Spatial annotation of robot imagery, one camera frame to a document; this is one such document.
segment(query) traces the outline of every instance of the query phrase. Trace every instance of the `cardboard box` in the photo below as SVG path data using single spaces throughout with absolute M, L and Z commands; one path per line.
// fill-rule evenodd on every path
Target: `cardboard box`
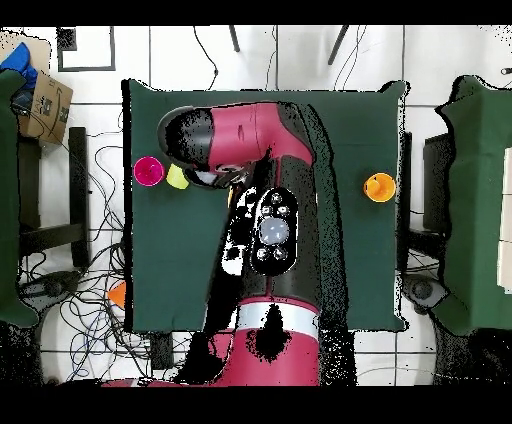
M 0 32 L 0 61 L 21 42 L 30 51 L 30 64 L 38 72 L 30 116 L 18 116 L 19 131 L 50 143 L 62 143 L 69 116 L 73 90 L 48 76 L 50 44 L 35 37 Z

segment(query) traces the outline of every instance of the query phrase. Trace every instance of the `pink cup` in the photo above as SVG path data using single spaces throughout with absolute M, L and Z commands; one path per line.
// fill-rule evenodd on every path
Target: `pink cup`
M 144 156 L 135 162 L 133 175 L 139 184 L 151 187 L 164 179 L 165 168 L 160 161 L 153 156 Z

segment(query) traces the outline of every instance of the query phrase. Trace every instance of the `control button panel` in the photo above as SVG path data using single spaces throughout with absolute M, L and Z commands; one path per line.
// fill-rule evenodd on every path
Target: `control button panel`
M 251 264 L 264 275 L 285 273 L 297 257 L 297 200 L 285 188 L 269 190 L 254 222 Z

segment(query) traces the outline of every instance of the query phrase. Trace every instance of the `green tablecloth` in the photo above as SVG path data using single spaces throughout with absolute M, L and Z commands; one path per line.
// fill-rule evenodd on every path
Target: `green tablecloth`
M 22 303 L 16 291 L 19 263 L 18 122 L 11 111 L 12 95 L 25 84 L 15 71 L 0 71 L 0 320 L 19 327 L 38 322 L 35 311 Z
M 129 94 L 123 94 L 131 97 L 131 162 L 125 166 L 145 155 L 164 159 L 156 127 L 171 109 L 256 101 L 299 104 L 316 154 L 324 307 L 329 307 L 333 291 L 346 284 L 349 329 L 402 330 L 403 323 L 393 311 L 395 205 L 374 203 L 363 193 L 363 183 L 372 174 L 396 176 L 398 104 L 405 84 L 396 82 L 381 91 L 162 92 L 130 80 Z M 200 329 L 227 215 L 227 193 L 132 183 L 131 196 L 133 330 Z M 333 241 L 340 236 L 340 219 L 344 253 L 334 248 Z
M 497 285 L 505 148 L 512 147 L 512 91 L 472 76 L 454 84 L 439 108 L 455 140 L 449 170 L 452 233 L 444 282 L 451 295 L 434 309 L 454 334 L 477 328 L 512 329 L 512 295 Z

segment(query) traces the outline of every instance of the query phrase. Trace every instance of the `orange object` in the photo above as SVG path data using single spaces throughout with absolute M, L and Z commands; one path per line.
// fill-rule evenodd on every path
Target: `orange object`
M 121 309 L 124 309 L 124 298 L 126 296 L 126 282 L 123 281 L 118 286 L 108 292 L 108 298 Z
M 390 175 L 380 172 L 366 180 L 363 191 L 374 202 L 387 202 L 395 195 L 396 184 Z

